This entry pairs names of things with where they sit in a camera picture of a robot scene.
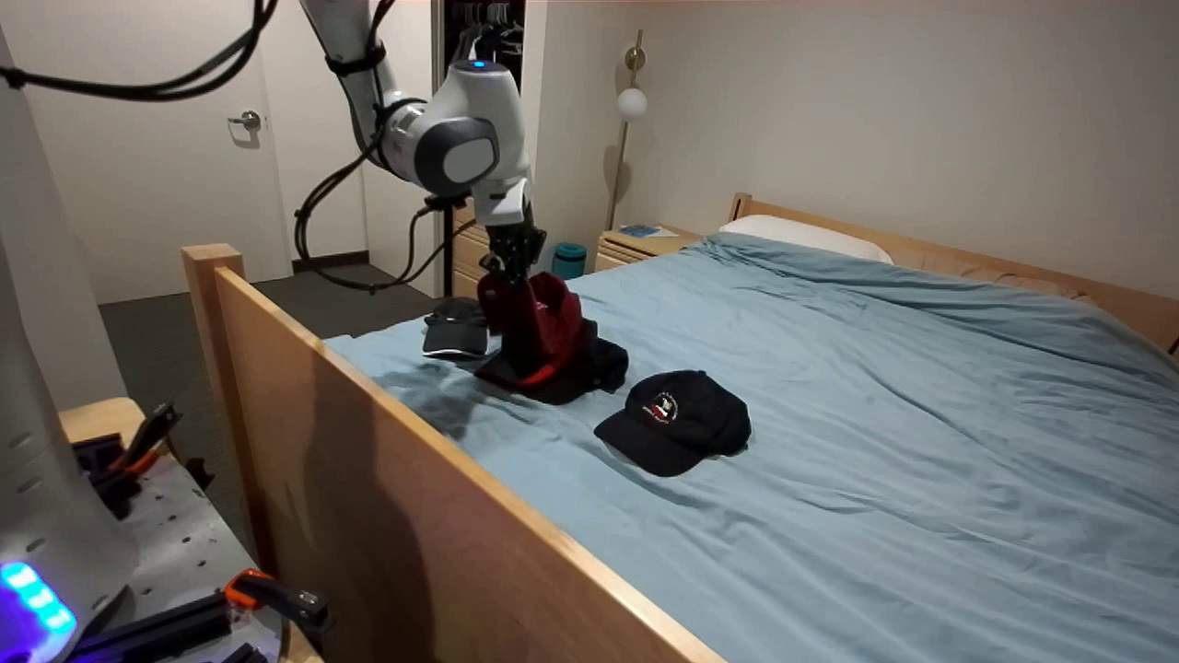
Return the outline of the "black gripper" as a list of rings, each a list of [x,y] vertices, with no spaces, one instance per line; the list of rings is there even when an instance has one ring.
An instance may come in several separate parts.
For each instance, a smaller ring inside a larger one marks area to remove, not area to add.
[[[483,226],[502,273],[509,282],[526,282],[546,246],[546,231],[534,226],[526,185],[512,185],[509,193],[494,194]]]

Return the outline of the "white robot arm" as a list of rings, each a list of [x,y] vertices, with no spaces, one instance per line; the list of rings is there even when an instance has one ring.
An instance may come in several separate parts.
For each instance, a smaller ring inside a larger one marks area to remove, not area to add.
[[[432,100],[392,84],[378,24],[392,0],[299,0],[349,102],[362,160],[444,208],[475,204],[494,273],[523,282],[546,231],[526,201],[523,102],[485,54],[450,66]],[[63,663],[128,586],[138,548],[98,500],[63,439],[57,414],[4,285],[4,663]]]

